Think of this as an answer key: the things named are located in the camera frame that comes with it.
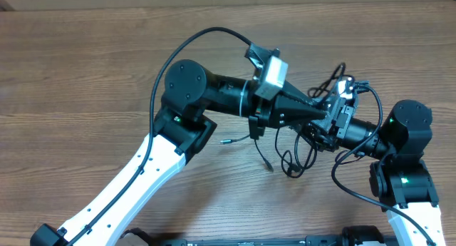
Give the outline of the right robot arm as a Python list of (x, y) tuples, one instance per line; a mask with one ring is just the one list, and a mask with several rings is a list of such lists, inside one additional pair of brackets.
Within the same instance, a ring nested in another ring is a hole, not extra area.
[(444, 245), (439, 197), (423, 160), (432, 139), (432, 111), (414, 100), (397, 102), (383, 125), (355, 118), (357, 100), (333, 97), (326, 117), (311, 121), (325, 150), (374, 158), (369, 184), (373, 197), (337, 182), (346, 193), (372, 203), (387, 215), (399, 245)]

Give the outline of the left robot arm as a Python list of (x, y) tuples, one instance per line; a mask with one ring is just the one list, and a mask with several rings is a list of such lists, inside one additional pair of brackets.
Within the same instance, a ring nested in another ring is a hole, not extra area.
[(171, 65), (158, 113), (135, 157), (83, 210), (59, 228), (43, 224), (31, 245), (115, 245), (150, 198), (198, 154), (217, 124), (204, 116), (216, 111), (247, 118), (250, 136), (325, 117), (311, 99), (286, 81), (287, 64), (278, 60), (248, 81), (213, 74), (192, 60)]

